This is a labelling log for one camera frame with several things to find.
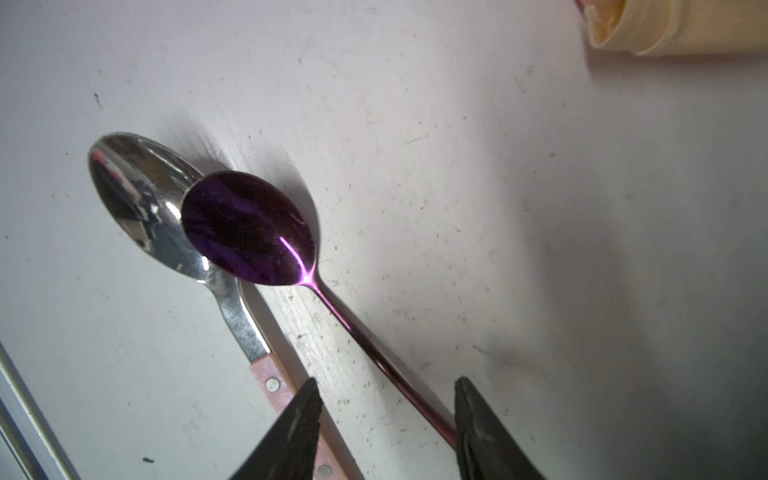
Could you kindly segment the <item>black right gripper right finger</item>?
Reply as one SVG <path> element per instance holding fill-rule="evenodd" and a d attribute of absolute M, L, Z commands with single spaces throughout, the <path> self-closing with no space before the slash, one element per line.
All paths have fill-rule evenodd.
<path fill-rule="evenodd" d="M 454 408 L 462 480 L 544 480 L 467 377 L 455 382 Z"/>

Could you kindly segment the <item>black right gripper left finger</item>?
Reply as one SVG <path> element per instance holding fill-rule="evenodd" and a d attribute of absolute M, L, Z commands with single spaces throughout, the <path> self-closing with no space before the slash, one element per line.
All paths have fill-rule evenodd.
<path fill-rule="evenodd" d="M 231 479 L 312 479 L 322 407 L 317 382 L 310 378 Z"/>

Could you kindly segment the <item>purple metallic spoon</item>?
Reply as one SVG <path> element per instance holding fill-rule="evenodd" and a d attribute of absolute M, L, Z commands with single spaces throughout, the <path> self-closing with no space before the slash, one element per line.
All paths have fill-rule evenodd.
<path fill-rule="evenodd" d="M 456 427 L 406 379 L 323 284 L 310 225 L 282 191 L 251 174 L 216 172 L 187 191 L 181 221 L 191 244 L 235 277 L 262 286 L 310 289 L 447 444 L 456 446 Z"/>

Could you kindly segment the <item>purple spoon pink handle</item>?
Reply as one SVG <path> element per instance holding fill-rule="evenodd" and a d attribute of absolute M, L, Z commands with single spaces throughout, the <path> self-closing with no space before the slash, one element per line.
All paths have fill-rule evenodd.
<path fill-rule="evenodd" d="M 182 200 L 201 173 L 171 149 L 131 133 L 97 140 L 88 167 L 101 201 L 124 233 L 156 261 L 211 291 L 251 374 L 280 416 L 301 386 L 286 372 L 267 331 L 247 306 L 240 282 L 199 253 L 182 227 Z M 329 426 L 322 407 L 312 479 L 352 479 L 352 464 L 341 461 L 328 444 Z"/>

